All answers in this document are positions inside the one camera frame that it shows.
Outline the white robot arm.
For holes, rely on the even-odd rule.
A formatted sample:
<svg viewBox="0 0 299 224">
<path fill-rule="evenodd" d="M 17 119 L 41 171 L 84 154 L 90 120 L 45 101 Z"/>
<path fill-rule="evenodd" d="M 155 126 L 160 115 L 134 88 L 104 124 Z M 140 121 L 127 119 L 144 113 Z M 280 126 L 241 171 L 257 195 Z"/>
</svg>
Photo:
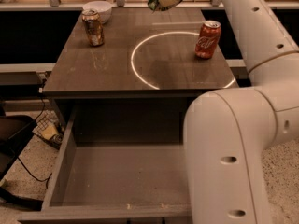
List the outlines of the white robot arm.
<svg viewBox="0 0 299 224">
<path fill-rule="evenodd" d="M 221 0 L 248 88 L 207 92 L 184 120 L 193 224 L 272 224 L 262 153 L 298 135 L 299 51 L 264 0 Z"/>
</svg>

